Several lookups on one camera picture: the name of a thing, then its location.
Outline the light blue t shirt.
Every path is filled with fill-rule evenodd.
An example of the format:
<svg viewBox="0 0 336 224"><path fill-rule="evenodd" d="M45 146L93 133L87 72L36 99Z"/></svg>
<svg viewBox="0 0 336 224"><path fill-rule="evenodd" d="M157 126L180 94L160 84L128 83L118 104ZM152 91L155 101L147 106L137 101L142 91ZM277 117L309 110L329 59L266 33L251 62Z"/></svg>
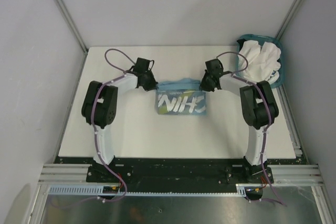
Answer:
<svg viewBox="0 0 336 224"><path fill-rule="evenodd" d="M206 93L199 80L184 78L157 85L155 108L159 115L206 115Z"/></svg>

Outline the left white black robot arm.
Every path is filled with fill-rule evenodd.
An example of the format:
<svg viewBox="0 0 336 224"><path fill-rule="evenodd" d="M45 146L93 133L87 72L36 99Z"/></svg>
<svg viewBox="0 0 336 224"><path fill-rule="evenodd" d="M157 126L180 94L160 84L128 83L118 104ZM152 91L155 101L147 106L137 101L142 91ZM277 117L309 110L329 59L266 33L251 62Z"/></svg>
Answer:
<svg viewBox="0 0 336 224"><path fill-rule="evenodd" d="M96 153L92 166L105 182L112 181L116 175L116 169L110 165L115 158L111 125L117 115L118 99L139 87L145 91L155 90L157 81L153 66L154 60L138 58L123 75L106 82L91 81L88 85L81 115L93 127Z"/></svg>

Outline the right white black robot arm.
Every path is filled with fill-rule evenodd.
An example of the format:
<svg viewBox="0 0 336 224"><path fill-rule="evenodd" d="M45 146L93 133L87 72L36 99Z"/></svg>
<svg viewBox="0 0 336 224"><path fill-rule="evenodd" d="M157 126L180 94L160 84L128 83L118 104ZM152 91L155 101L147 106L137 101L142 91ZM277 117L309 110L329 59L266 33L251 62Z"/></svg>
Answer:
<svg viewBox="0 0 336 224"><path fill-rule="evenodd" d="M254 183L262 174L267 174L267 135L279 109L269 82L254 83L225 71L218 59L205 62L205 74L200 89L206 92L229 91L240 97L242 115L249 126L248 147L243 157L242 176Z"/></svg>

